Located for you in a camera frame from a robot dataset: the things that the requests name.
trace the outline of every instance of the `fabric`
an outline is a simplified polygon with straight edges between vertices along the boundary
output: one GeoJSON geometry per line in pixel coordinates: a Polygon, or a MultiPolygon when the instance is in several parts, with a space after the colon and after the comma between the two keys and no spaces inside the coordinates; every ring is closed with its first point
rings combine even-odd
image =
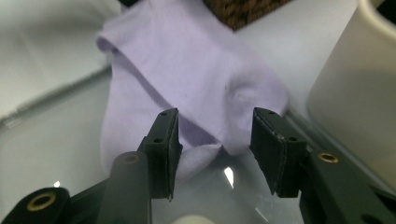
{"type": "Polygon", "coordinates": [[[221,148],[248,151],[255,106],[279,114],[287,107],[273,71],[200,0],[142,0],[106,23],[98,46],[114,55],[102,140],[107,169],[137,149],[165,109],[179,111],[181,181],[221,148]]]}

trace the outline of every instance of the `white cup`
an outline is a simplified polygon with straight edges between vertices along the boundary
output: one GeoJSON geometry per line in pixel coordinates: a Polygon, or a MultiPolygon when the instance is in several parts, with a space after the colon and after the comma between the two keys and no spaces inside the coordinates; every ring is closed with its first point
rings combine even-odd
{"type": "Polygon", "coordinates": [[[359,1],[309,93],[308,111],[396,189],[396,25],[377,12],[382,2],[359,1]]]}

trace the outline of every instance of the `brown box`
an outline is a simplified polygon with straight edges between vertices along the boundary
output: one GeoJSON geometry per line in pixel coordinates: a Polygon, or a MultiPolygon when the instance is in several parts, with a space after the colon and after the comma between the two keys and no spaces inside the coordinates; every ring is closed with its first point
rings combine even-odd
{"type": "Polygon", "coordinates": [[[237,30],[290,0],[204,0],[216,17],[237,30]]]}

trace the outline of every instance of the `glass surface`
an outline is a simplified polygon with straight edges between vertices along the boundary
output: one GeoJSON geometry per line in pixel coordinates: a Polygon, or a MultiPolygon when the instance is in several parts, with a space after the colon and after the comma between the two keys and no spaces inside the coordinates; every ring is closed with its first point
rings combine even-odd
{"type": "Polygon", "coordinates": [[[95,39],[120,14],[113,0],[3,0],[0,118],[108,65],[95,39]]]}
{"type": "MultiPolygon", "coordinates": [[[[110,74],[93,78],[4,120],[0,129],[1,220],[37,189],[60,186],[75,195],[106,178],[99,140],[109,80],[110,74]]],[[[303,223],[298,199],[272,196],[251,153],[214,161],[176,185],[172,202],[152,200],[152,217],[154,224],[186,220],[303,223]]]]}

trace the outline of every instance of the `screw hole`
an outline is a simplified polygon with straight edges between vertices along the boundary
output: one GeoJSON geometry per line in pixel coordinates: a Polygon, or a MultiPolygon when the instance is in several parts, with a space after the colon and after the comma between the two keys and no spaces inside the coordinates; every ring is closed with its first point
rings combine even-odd
{"type": "Polygon", "coordinates": [[[124,158],[124,163],[125,164],[133,164],[135,162],[137,162],[139,158],[136,155],[130,155],[130,156],[126,156],[124,158]]]}
{"type": "Polygon", "coordinates": [[[329,162],[329,163],[337,163],[339,161],[338,158],[336,158],[334,155],[332,155],[330,153],[320,153],[318,155],[318,157],[321,160],[329,162]]]}
{"type": "Polygon", "coordinates": [[[53,192],[46,192],[35,196],[32,201],[27,204],[27,210],[36,212],[42,210],[55,202],[56,195],[53,192]]]}
{"type": "Polygon", "coordinates": [[[361,215],[361,219],[367,224],[382,224],[381,220],[368,214],[361,215]]]}

